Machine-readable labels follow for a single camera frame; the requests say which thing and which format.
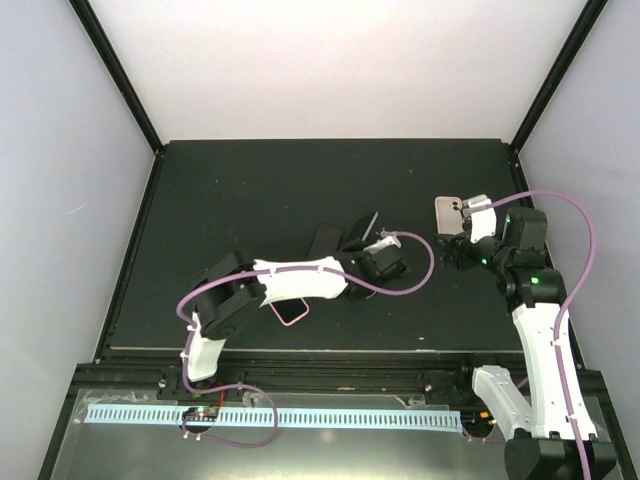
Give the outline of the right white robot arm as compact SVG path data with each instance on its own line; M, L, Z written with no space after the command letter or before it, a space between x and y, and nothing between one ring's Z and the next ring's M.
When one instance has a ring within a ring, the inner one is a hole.
M453 197L437 208L437 245L446 265L491 272L521 341L529 393L509 372L484 365L460 372L457 396L482 400L505 439L511 479L603 479L616 466L614 445L598 436L572 362L566 288L547 261L546 215L512 207L505 222L484 196Z

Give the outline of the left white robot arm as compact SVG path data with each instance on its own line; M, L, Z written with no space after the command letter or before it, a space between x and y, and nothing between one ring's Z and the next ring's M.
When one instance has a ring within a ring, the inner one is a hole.
M302 262L252 260L241 252L228 255L213 269L215 278L204 278L178 304L177 313L189 331L179 386L193 399L207 397L225 343L258 309L308 298L364 298L407 270L395 240Z

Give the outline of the left controller board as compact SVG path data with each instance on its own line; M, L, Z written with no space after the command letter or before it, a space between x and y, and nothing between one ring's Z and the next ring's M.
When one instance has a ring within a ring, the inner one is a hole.
M183 422L213 422L218 417L216 406L193 406L182 414Z

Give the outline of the black frame post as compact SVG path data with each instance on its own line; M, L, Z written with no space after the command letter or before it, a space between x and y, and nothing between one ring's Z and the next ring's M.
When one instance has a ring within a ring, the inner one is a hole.
M510 142L510 149L515 154L523 150L607 4L608 0L585 3Z
M91 3L87 0L70 0L69 4L87 33L94 49L106 67L152 152L154 154L162 152L164 144Z

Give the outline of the left black frame post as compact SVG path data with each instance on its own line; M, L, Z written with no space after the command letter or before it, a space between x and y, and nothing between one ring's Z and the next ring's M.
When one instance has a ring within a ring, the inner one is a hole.
M87 0L70 0L69 4L87 33L94 49L106 67L152 152L154 154L162 152L164 144L91 3Z

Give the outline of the controller board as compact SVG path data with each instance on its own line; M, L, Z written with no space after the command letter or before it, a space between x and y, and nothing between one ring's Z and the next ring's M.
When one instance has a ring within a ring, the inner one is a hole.
M213 422L218 417L216 406L193 406L182 414L183 422Z
M496 420L487 410L462 411L461 421L471 425L495 425Z

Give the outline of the beige phone case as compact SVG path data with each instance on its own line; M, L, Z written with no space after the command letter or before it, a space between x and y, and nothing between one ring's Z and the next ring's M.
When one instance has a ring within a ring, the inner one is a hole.
M463 231L462 201L454 196L437 196L434 199L437 233L457 235Z

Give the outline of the right black frame post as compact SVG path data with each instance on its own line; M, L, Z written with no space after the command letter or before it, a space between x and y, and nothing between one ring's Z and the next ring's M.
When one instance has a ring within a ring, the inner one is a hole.
M523 150L607 4L608 0L585 3L510 142L510 149L515 154Z

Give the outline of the black phone on table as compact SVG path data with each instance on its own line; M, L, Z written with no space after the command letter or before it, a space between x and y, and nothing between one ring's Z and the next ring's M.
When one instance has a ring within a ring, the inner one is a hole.
M341 227L328 223L319 223L314 232L306 259L315 261L333 257L340 247L342 235L343 230Z

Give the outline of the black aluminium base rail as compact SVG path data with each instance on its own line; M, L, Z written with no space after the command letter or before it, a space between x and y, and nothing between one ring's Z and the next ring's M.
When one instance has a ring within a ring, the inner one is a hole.
M476 408L481 401L472 391L473 369L482 362L509 371L513 383L524 394L524 363L498 356L436 356L425 361L364 362L311 361L308 359L224 359L216 375L192 381L189 391L182 380L182 367L174 363L143 364L102 362L76 368L69 392L81 389L151 391L159 400L193 404L211 402L208 391L239 383L269 394L392 395L403 400L419 398L428 405Z

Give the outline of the right controller board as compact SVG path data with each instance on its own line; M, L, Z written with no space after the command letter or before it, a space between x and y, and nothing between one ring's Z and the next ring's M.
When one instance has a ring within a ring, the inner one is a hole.
M462 411L461 421L471 425L495 425L496 420L487 410Z

